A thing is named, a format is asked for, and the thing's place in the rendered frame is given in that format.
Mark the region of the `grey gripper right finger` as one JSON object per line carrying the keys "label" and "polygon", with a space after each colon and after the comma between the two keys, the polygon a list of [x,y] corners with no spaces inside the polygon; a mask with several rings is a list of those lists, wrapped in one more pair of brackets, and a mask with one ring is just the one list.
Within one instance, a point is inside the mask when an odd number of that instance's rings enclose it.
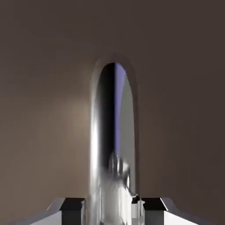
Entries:
{"label": "grey gripper right finger", "polygon": [[210,222],[179,210],[170,198],[133,197],[132,225],[211,225]]}

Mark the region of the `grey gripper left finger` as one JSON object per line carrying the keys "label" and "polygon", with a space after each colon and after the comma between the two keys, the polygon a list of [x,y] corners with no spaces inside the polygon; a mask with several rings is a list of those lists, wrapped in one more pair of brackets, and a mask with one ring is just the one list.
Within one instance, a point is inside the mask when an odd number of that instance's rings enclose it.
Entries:
{"label": "grey gripper left finger", "polygon": [[46,210],[11,225],[86,225],[85,206],[84,198],[56,198]]}

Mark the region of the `brown wooden drawer front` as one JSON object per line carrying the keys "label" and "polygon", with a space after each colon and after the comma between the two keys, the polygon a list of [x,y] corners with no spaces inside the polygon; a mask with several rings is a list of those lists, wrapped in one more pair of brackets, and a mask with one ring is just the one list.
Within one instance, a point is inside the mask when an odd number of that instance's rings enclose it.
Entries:
{"label": "brown wooden drawer front", "polygon": [[225,0],[0,0],[0,225],[86,196],[113,54],[134,71],[140,194],[225,225]]}

